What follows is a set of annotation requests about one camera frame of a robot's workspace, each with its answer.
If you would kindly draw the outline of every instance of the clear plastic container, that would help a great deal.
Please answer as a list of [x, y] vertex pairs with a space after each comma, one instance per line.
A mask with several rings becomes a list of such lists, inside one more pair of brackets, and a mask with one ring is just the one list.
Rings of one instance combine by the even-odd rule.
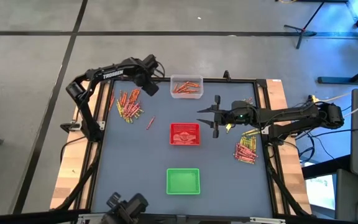
[[[186, 82], [191, 82], [194, 84], [199, 85], [200, 87], [195, 88], [189, 86], [191, 90], [198, 90], [194, 93], [174, 93], [175, 86], [177, 89], [181, 87]], [[200, 99], [204, 93], [204, 84], [203, 84], [203, 77], [201, 75], [172, 75], [171, 76], [171, 87], [170, 92], [172, 97], [174, 98], [184, 98], [184, 99]]]

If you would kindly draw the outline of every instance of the tripod stand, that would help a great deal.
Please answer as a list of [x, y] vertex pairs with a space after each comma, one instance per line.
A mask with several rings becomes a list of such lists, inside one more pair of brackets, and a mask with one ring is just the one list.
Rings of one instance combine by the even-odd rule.
[[317, 32], [314, 31], [310, 31], [310, 30], [306, 30], [306, 28], [308, 27], [309, 23], [313, 20], [313, 18], [315, 17], [315, 15], [317, 14], [317, 12], [321, 9], [321, 7], [323, 6], [323, 4], [325, 3], [325, 1], [321, 2], [320, 6], [317, 8], [316, 12], [314, 12], [314, 14], [311, 16], [311, 18], [309, 19], [308, 23], [306, 23], [306, 25], [304, 26], [304, 28], [299, 28], [299, 27], [294, 27], [294, 26], [289, 26], [289, 25], [284, 25], [284, 27], [288, 27], [291, 29], [295, 29], [297, 32], [299, 32], [299, 39], [298, 39], [298, 43], [296, 45], [296, 49], [299, 49], [302, 43], [302, 38], [303, 36], [307, 36], [307, 37], [312, 37], [314, 35], [317, 35]]

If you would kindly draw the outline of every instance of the gray floor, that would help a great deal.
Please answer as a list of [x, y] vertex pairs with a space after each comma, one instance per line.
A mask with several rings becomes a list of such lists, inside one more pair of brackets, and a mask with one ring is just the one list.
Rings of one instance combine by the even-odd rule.
[[[358, 16], [358, 0], [349, 3]], [[0, 30], [72, 30], [81, 0], [0, 0]], [[80, 30], [93, 31], [244, 31], [284, 32], [284, 24], [303, 26], [318, 3], [280, 4], [273, 0], [89, 0]], [[358, 32], [345, 4], [326, 3], [309, 29], [318, 32]], [[25, 163], [57, 79], [68, 36], [0, 36], [0, 214], [8, 213]], [[290, 37], [101, 36], [77, 37], [63, 87], [88, 68], [120, 62], [126, 57], [154, 54], [167, 75], [200, 74], [221, 77], [283, 80], [288, 105], [314, 94], [325, 99], [358, 86], [319, 85], [316, 77], [349, 77], [358, 72], [358, 39], [305, 39], [301, 49]], [[344, 108], [350, 98], [335, 101]], [[24, 211], [49, 207], [59, 168], [60, 148], [67, 134], [60, 123], [71, 120], [74, 103], [60, 90]], [[350, 126], [349, 119], [344, 129]], [[324, 132], [317, 129], [314, 133]], [[350, 152], [349, 133], [333, 141], [322, 136], [334, 157]], [[310, 146], [299, 140], [300, 149]], [[313, 158], [329, 159], [317, 143]]]

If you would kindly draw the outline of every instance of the pile of pencils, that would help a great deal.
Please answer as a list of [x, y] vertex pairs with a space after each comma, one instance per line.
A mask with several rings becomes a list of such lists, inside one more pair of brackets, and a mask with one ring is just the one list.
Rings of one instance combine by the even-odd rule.
[[140, 108], [140, 101], [137, 101], [140, 90], [132, 90], [131, 95], [128, 97], [128, 93], [122, 91], [119, 92], [120, 98], [117, 99], [117, 109], [119, 116], [122, 117], [127, 123], [133, 123], [135, 119], [138, 119], [140, 114], [144, 111]]
[[197, 93], [198, 88], [200, 87], [199, 84], [192, 83], [192, 82], [185, 82], [179, 88], [178, 88], [178, 85], [179, 85], [179, 83], [176, 83], [176, 85], [173, 89], [173, 93]]
[[240, 142], [236, 144], [233, 156], [238, 161], [255, 164], [255, 159], [258, 157], [256, 154], [256, 137], [241, 137]]

